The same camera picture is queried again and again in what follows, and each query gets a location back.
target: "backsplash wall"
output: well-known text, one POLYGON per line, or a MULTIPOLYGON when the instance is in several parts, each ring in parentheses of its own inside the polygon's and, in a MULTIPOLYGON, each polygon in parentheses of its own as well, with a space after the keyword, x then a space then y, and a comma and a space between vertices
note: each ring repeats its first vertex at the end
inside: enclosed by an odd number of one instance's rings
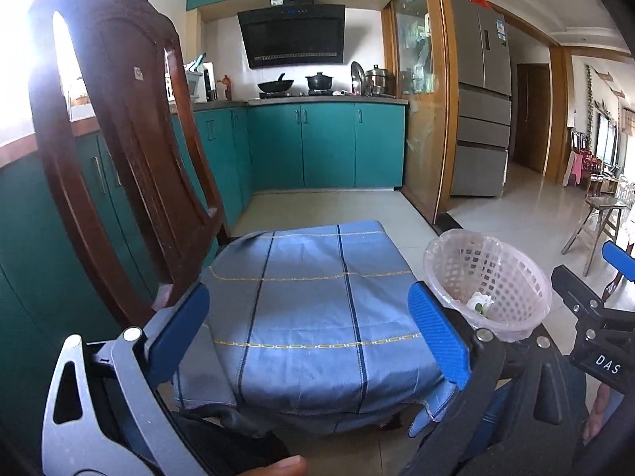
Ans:
MULTIPOLYGON (((258 98, 260 82, 275 81, 281 73, 285 79, 293 79, 290 92, 299 94, 309 91, 307 79, 322 71, 333 78, 333 90, 350 91, 350 64, 357 61, 364 70, 373 65, 383 65, 382 18, 379 10, 346 9, 344 21, 344 64, 343 65, 294 65, 274 68, 250 69, 242 44, 242 33, 238 17, 228 17, 211 21, 204 25, 203 48, 207 52, 205 61, 214 63, 217 81, 225 74, 233 83, 233 99, 248 100, 258 98)), ((217 84, 219 100, 225 99, 224 86, 217 84)))

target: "range hood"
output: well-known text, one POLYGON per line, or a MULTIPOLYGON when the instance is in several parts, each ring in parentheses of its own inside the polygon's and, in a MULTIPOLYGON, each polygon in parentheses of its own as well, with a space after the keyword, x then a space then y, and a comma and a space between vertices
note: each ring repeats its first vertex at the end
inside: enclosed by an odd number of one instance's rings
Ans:
POLYGON ((344 63, 343 5, 278 6, 238 13, 250 68, 344 63))

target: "human hand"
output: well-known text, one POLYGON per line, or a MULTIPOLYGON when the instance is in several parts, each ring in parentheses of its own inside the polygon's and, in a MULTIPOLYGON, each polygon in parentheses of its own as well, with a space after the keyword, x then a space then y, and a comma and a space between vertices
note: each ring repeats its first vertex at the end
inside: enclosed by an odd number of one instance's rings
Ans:
POLYGON ((258 467, 240 476, 305 476, 307 473, 307 461, 300 455, 291 456, 276 462, 268 467, 258 467))
POLYGON ((582 439, 585 442, 589 442, 589 440, 598 436, 599 431, 602 429, 602 423, 604 422, 604 412, 610 399, 611 388, 607 384, 601 383, 598 388, 595 403, 593 403, 593 408, 589 414, 589 419, 582 432, 582 439))

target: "pot lid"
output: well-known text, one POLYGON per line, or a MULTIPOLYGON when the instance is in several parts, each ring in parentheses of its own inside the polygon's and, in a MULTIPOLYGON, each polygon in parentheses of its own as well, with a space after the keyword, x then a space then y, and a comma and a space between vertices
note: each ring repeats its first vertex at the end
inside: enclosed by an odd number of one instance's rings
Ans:
POLYGON ((367 77, 392 77, 393 74, 387 69, 380 68, 379 65, 373 66, 373 69, 369 69, 366 72, 367 77))

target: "refrigerator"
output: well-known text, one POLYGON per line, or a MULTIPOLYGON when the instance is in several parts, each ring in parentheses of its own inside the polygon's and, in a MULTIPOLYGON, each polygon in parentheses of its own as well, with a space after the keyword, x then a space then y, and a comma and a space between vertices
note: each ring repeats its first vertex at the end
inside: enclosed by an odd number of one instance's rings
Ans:
POLYGON ((458 52, 458 134, 453 196, 499 197, 507 169, 511 66, 504 17, 452 0, 458 52))

